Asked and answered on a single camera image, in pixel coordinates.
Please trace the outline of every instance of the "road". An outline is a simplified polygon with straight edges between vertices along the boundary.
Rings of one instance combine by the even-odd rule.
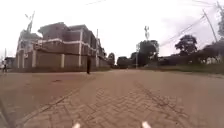
[[[0,76],[0,98],[12,121],[20,119],[101,74],[9,73]]]
[[[75,108],[78,108],[79,105],[86,107],[93,104],[108,103],[110,99],[115,99],[116,101],[121,97],[124,97],[123,101],[125,103],[134,102],[134,104],[139,104],[141,106],[142,104],[140,104],[140,102],[143,103],[142,101],[138,101],[138,99],[132,101],[130,97],[136,96],[129,96],[130,92],[139,90],[137,92],[141,94],[141,96],[145,97],[147,95],[149,97],[155,97],[152,98],[154,101],[158,100],[154,103],[149,99],[143,98],[143,101],[147,101],[147,103],[143,104],[158,104],[163,109],[164,106],[168,106],[170,109],[174,110],[177,115],[185,115],[184,120],[193,124],[192,126],[195,127],[203,125],[203,127],[223,128],[223,83],[223,76],[216,77],[139,70],[114,70],[93,73],[90,76],[84,73],[15,73],[8,74],[4,77],[1,76],[0,96],[4,101],[9,117],[15,121],[50,101],[66,95],[71,90],[77,89],[77,93],[75,93],[74,96],[68,97],[65,101],[71,102],[80,100],[82,103],[75,103],[77,105],[73,106]],[[161,105],[160,101],[164,101],[164,103],[169,102],[169,104]],[[109,104],[109,107],[114,108],[112,100],[110,102],[111,104]],[[104,112],[104,107],[98,107],[100,111]],[[120,106],[117,107],[117,111],[122,112],[129,109],[132,111],[133,109],[128,108]],[[151,108],[150,111],[143,107],[136,109],[143,112],[145,111],[145,113],[152,113],[151,111],[154,111],[155,108]],[[141,117],[141,115],[138,115],[138,117],[145,120],[150,118],[147,116],[147,118]]]

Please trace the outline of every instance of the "multi-story building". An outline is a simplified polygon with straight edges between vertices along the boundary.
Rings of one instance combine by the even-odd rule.
[[[85,69],[87,56],[91,57],[93,69],[108,67],[100,40],[86,25],[67,27],[60,22],[43,26],[38,32],[42,38],[22,36],[19,39],[18,69],[79,71]]]

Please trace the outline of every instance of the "pedestrian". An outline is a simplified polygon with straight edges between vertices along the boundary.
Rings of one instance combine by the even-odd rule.
[[[90,68],[91,68],[91,58],[90,56],[87,56],[87,74],[90,74]]]
[[[3,67],[3,69],[2,69],[2,71],[3,71],[3,73],[5,72],[7,72],[7,66],[6,66],[6,64],[4,64],[4,67]]]

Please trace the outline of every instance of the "sky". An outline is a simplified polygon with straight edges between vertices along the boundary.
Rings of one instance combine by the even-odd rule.
[[[197,0],[7,0],[0,4],[0,59],[15,56],[17,41],[28,20],[25,14],[35,11],[32,32],[44,25],[64,22],[67,26],[85,24],[101,39],[101,45],[107,54],[130,57],[136,50],[136,44],[145,40],[144,26],[149,26],[149,39],[157,40],[160,56],[178,51],[174,48],[179,38],[171,37],[197,21],[202,9],[208,13],[212,26],[218,36],[220,15],[217,8]],[[214,0],[201,0],[216,3]],[[214,41],[214,36],[207,20],[193,27],[184,34],[197,37],[198,47]]]

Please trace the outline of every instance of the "utility pole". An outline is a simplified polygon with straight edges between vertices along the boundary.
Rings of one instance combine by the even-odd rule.
[[[6,48],[5,48],[5,58],[7,57],[7,52],[6,52]]]
[[[204,15],[205,15],[205,17],[206,17],[206,19],[207,19],[207,21],[208,21],[208,23],[209,23],[210,27],[211,27],[211,30],[212,30],[213,36],[214,36],[214,38],[215,38],[215,42],[218,42],[218,39],[217,39],[217,37],[216,37],[216,34],[215,34],[215,31],[214,31],[214,28],[212,27],[212,24],[211,24],[211,21],[210,21],[210,20],[209,20],[209,18],[208,18],[208,15],[207,15],[207,14],[206,14],[206,12],[204,11],[204,9],[203,9],[202,11],[203,11],[203,13],[204,13]]]

